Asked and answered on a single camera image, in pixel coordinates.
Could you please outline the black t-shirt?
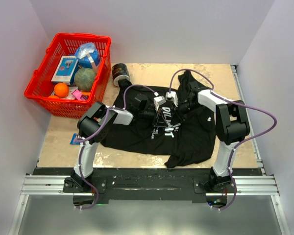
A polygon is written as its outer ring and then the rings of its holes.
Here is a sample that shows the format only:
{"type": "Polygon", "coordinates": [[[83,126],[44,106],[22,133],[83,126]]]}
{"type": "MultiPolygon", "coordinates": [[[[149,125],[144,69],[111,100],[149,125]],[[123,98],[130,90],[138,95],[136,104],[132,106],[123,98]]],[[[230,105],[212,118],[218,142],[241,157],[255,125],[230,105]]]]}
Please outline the black t-shirt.
{"type": "Polygon", "coordinates": [[[168,155],[167,168],[198,164],[212,157],[216,132],[214,113],[200,106],[172,116],[171,128],[154,127],[152,120],[134,118],[129,126],[116,125],[101,144],[108,148],[151,155],[168,155]]]}

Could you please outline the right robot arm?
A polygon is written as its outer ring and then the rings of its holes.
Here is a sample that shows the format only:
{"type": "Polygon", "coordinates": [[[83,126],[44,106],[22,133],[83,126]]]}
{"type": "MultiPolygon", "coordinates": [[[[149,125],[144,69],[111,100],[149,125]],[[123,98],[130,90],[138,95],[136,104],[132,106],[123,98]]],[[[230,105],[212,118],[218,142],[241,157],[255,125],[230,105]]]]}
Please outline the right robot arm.
{"type": "Polygon", "coordinates": [[[176,110],[184,115],[193,109],[204,106],[214,112],[216,135],[220,141],[217,159],[210,170],[205,190],[220,192],[231,184],[233,163],[237,145],[250,133],[250,126],[244,102],[226,100],[213,93],[208,87],[199,87],[194,82],[190,85],[190,94],[184,102],[180,102],[176,110]]]}

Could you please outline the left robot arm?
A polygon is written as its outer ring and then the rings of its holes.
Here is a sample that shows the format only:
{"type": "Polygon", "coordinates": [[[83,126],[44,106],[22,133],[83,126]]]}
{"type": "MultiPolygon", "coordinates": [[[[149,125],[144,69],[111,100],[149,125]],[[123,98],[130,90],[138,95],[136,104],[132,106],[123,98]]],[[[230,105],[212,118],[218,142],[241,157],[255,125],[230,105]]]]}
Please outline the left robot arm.
{"type": "Polygon", "coordinates": [[[149,107],[145,94],[137,94],[134,99],[124,106],[107,106],[96,102],[78,121],[79,138],[75,141],[80,144],[77,164],[71,172],[71,180],[80,192],[87,192],[94,188],[92,183],[93,161],[100,142],[108,135],[108,132],[116,125],[129,126],[134,118],[150,119],[155,126],[164,125],[165,114],[171,114],[178,107],[176,92],[169,91],[165,95],[153,93],[154,97],[149,107]]]}

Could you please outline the black cylindrical can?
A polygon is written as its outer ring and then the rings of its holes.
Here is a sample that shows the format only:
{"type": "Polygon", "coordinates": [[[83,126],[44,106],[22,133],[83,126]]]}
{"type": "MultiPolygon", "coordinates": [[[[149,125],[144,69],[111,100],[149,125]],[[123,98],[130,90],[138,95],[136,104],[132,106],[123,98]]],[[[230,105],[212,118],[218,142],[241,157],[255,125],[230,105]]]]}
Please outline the black cylindrical can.
{"type": "Polygon", "coordinates": [[[117,63],[112,67],[112,78],[115,86],[119,86],[120,80],[128,80],[130,81],[130,75],[127,69],[126,64],[117,63]]]}

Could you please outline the green melon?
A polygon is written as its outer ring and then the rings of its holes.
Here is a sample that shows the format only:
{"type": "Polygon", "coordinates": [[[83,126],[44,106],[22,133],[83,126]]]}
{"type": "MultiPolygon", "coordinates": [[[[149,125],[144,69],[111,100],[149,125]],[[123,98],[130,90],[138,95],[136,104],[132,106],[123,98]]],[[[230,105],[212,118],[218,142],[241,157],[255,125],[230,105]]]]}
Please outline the green melon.
{"type": "Polygon", "coordinates": [[[90,68],[81,68],[74,76],[74,83],[81,91],[90,92],[96,75],[90,68]]]}

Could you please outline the pink package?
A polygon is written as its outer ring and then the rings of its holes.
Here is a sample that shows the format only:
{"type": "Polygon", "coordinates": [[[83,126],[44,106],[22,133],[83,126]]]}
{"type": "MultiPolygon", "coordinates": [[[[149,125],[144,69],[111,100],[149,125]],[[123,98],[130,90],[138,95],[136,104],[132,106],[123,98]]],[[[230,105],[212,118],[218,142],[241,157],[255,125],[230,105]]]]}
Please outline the pink package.
{"type": "Polygon", "coordinates": [[[79,101],[86,101],[88,99],[88,97],[86,95],[84,95],[80,90],[76,89],[74,91],[71,92],[71,94],[73,95],[73,97],[76,100],[79,101]]]}

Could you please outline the blue candy packet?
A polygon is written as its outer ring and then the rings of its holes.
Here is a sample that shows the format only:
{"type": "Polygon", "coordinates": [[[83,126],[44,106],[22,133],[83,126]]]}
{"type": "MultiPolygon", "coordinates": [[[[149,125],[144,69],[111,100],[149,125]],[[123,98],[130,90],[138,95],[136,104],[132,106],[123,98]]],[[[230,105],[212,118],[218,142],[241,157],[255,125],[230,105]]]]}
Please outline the blue candy packet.
{"type": "Polygon", "coordinates": [[[73,133],[72,139],[70,141],[71,145],[80,145],[80,143],[78,142],[80,140],[80,136],[78,133],[73,133]]]}

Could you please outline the blue plastic wrapped roll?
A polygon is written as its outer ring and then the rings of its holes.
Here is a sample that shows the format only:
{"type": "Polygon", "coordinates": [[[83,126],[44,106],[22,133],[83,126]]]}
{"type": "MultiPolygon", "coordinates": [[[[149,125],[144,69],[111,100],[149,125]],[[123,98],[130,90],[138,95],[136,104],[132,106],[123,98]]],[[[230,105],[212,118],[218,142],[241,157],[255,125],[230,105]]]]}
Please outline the blue plastic wrapped roll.
{"type": "Polygon", "coordinates": [[[75,57],[83,68],[92,69],[98,72],[100,56],[94,43],[82,44],[75,52],[75,57]]]}

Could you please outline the orange fruit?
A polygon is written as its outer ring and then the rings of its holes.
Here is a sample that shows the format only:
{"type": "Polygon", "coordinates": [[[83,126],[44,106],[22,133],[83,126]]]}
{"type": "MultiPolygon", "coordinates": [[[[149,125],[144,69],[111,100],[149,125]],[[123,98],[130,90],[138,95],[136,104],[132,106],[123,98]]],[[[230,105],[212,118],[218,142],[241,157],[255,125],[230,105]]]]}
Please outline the orange fruit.
{"type": "Polygon", "coordinates": [[[54,86],[54,93],[59,98],[65,98],[69,94],[69,87],[65,83],[58,83],[54,86]]]}

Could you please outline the blue white razor box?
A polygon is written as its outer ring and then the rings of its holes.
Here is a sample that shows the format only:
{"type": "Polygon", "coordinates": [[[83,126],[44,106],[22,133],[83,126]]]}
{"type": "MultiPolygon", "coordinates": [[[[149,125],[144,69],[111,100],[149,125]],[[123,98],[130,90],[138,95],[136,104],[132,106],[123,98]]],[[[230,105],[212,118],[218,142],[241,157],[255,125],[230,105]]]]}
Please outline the blue white razor box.
{"type": "Polygon", "coordinates": [[[64,83],[68,86],[74,84],[74,76],[78,70],[78,59],[74,55],[62,56],[53,74],[51,82],[64,83]]]}

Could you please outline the red plastic basket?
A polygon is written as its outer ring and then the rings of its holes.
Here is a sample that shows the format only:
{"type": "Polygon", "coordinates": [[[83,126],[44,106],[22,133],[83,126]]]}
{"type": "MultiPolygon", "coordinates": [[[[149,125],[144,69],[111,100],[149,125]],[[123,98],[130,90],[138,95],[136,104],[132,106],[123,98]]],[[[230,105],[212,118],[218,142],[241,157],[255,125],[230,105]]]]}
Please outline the red plastic basket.
{"type": "Polygon", "coordinates": [[[96,101],[103,100],[111,75],[111,43],[112,40],[108,36],[87,33],[56,34],[46,49],[40,66],[33,72],[24,96],[37,102],[54,116],[75,119],[81,118],[96,101]],[[81,44],[90,42],[94,43],[98,49],[100,65],[88,99],[86,101],[79,101],[49,98],[54,91],[54,84],[51,82],[51,79],[61,57],[75,54],[81,44]]]}

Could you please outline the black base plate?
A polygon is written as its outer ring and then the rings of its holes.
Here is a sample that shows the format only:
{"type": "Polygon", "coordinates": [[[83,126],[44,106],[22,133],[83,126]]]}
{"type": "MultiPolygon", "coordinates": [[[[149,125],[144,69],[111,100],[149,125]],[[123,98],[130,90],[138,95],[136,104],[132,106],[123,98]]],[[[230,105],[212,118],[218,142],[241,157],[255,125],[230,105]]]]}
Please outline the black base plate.
{"type": "Polygon", "coordinates": [[[168,200],[223,206],[236,191],[230,177],[211,186],[210,170],[204,168],[95,168],[87,180],[96,189],[74,180],[70,168],[38,168],[33,175],[43,176],[43,184],[48,187],[52,184],[47,179],[59,180],[60,191],[72,194],[75,206],[90,205],[96,195],[98,204],[110,200],[168,200]]]}

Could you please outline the aluminium rail frame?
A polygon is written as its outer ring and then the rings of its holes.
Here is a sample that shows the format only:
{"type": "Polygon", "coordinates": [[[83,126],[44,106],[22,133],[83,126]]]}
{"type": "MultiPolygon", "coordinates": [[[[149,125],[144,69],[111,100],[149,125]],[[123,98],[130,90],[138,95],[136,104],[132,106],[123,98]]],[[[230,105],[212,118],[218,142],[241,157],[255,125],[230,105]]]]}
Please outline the aluminium rail frame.
{"type": "Polygon", "coordinates": [[[288,235],[273,175],[260,156],[256,168],[234,169],[236,191],[225,205],[168,200],[110,200],[74,207],[59,180],[27,175],[10,229],[12,235],[288,235]]]}

